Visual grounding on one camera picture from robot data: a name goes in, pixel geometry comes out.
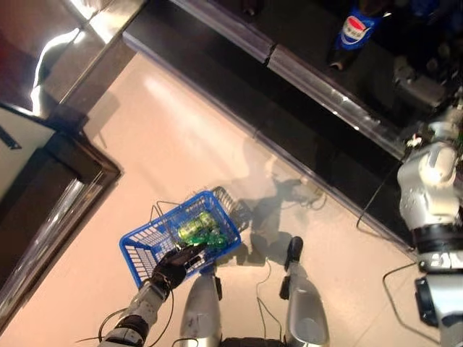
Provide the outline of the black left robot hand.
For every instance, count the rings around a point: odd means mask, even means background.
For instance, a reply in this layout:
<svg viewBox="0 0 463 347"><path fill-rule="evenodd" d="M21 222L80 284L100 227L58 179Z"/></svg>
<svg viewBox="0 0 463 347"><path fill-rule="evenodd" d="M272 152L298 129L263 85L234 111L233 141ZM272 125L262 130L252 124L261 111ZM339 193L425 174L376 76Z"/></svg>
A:
<svg viewBox="0 0 463 347"><path fill-rule="evenodd" d="M206 247L201 243L167 252L154 268L150 284L168 296L186 278L188 269L201 260L200 253Z"/></svg>

